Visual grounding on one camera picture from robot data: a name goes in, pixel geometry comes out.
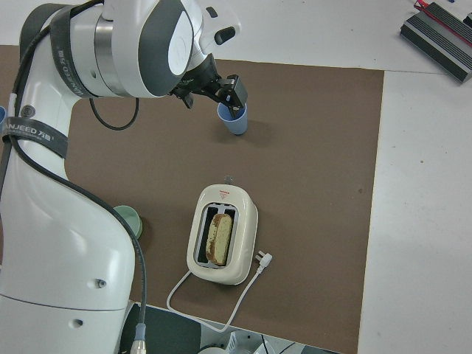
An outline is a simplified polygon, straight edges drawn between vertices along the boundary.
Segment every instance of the slice of bread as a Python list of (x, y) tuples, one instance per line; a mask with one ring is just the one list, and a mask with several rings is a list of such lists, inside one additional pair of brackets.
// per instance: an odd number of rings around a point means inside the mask
[(206, 258), (217, 266), (226, 265), (233, 220), (228, 214), (213, 217), (206, 240)]

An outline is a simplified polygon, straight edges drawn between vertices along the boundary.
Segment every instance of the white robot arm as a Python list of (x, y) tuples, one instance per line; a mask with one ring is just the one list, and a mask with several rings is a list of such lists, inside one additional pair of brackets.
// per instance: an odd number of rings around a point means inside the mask
[[(72, 107), (86, 97), (174, 94), (190, 108), (193, 93), (237, 111), (246, 90), (237, 75), (220, 77), (211, 52), (240, 25), (221, 0), (44, 5), (28, 21), (43, 29), (22, 31), (28, 45), (2, 127), (1, 351), (112, 354), (134, 251), (144, 261), (126, 222), (67, 179)], [(145, 271), (142, 281), (145, 305)], [(144, 317), (142, 306), (134, 353), (145, 353)]]

